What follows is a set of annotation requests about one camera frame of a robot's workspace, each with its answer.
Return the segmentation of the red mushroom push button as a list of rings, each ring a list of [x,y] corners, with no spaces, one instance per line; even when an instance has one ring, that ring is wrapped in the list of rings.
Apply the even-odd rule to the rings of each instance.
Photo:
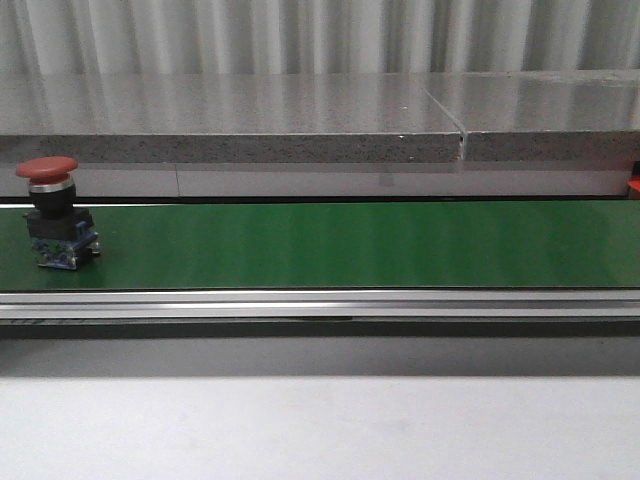
[[[26,215],[26,224],[40,267],[75,271],[100,254],[90,211],[74,205],[76,186],[71,172],[77,167],[78,161],[68,156],[35,158],[16,167],[16,175],[28,180],[35,207]]]

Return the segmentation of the green conveyor belt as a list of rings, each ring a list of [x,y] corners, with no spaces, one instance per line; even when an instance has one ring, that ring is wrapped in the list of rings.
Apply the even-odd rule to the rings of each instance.
[[[639,205],[623,200],[182,204],[92,209],[102,252],[37,266],[1,213],[15,290],[635,287]]]

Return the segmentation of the grey speckled stone slab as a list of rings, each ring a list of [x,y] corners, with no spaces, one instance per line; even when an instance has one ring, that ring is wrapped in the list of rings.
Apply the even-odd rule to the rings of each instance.
[[[1,159],[453,163],[460,130],[426,83],[416,74],[5,74]]]

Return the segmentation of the white panel under slabs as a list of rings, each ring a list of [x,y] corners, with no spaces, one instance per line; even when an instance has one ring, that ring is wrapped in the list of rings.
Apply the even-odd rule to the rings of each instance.
[[[83,164],[81,197],[621,195],[628,167],[480,164]]]

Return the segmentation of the red plastic tray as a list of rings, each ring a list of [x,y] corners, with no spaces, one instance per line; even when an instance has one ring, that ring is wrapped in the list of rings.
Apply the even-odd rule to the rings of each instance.
[[[640,200],[640,176],[632,176],[627,181],[627,198],[630,200]]]

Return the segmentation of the white pleated curtain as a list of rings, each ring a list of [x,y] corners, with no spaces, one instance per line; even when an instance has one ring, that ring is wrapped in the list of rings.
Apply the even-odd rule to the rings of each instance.
[[[5,73],[635,69],[635,1],[5,1]]]

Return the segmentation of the aluminium conveyor side rail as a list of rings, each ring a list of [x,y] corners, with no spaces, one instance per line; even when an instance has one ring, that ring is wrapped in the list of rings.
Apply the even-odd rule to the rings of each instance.
[[[217,289],[18,292],[4,325],[636,321],[639,291],[615,289]]]

